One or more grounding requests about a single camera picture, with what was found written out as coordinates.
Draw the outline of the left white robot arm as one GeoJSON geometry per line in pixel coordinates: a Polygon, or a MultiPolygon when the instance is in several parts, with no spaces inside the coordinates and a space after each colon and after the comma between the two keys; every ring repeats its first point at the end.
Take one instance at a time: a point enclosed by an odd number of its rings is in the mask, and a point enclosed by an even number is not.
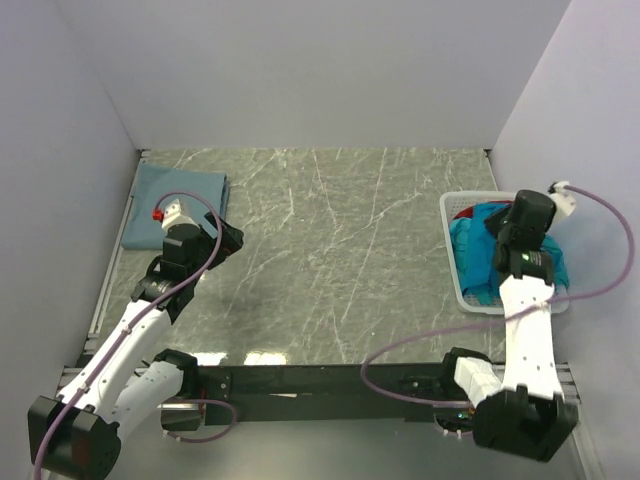
{"type": "Polygon", "coordinates": [[[108,339],[80,373],[54,397],[38,397],[28,411],[32,476],[104,479],[113,470],[125,441],[163,404],[191,404],[197,419],[215,405],[238,417],[223,400],[206,396],[197,359],[167,349],[136,372],[147,351],[193,299],[202,274],[238,252],[242,230],[215,210],[205,218],[211,236],[173,193],[168,206],[155,204],[152,217],[165,237],[162,252],[136,284],[124,314],[108,339]]]}

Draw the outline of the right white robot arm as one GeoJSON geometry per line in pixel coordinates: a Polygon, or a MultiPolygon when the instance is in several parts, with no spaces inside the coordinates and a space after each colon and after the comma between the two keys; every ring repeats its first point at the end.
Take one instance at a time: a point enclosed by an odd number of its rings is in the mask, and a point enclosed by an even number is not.
{"type": "Polygon", "coordinates": [[[473,208],[464,284],[488,280],[498,289],[506,319],[504,373],[496,376],[484,354],[453,348],[441,384],[447,395],[467,397],[480,447],[548,462],[578,423],[556,371],[549,305],[556,275],[542,248],[550,227],[574,209],[562,187],[547,194],[520,190],[507,202],[473,208]]]}

